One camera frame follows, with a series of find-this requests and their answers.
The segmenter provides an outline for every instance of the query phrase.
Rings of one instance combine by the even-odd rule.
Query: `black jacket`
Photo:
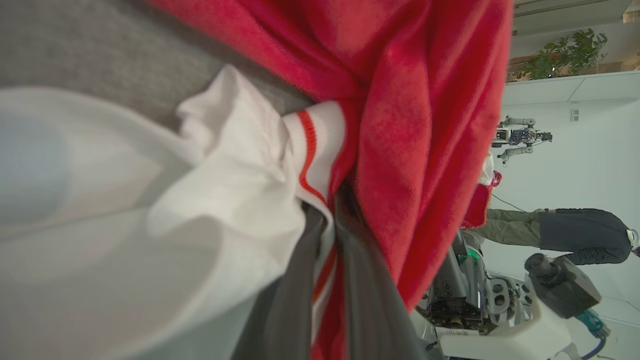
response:
[[[540,216],[540,248],[568,251],[576,265],[621,263],[631,252],[628,227],[597,209],[557,209]]]

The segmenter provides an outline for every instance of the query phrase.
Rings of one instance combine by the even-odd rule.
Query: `red sweater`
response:
[[[461,225],[500,117],[505,0],[151,0],[317,101],[358,114],[334,166],[413,308]],[[344,353],[340,267],[314,358]]]

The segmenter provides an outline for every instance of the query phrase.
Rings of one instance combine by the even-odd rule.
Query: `gray carpet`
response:
[[[183,99],[234,64],[280,113],[297,89],[142,0],[0,0],[0,86],[47,85],[130,107],[170,128]]]

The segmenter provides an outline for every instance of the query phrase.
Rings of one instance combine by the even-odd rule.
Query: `white label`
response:
[[[447,329],[446,327],[436,327],[436,334],[438,334],[438,337],[443,335],[480,336],[480,332],[477,330]]]

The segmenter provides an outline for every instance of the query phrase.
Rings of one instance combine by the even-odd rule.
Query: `person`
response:
[[[485,225],[472,231],[497,243],[571,252],[564,257],[576,265],[621,263],[631,252],[640,257],[638,232],[598,209],[489,209]]]

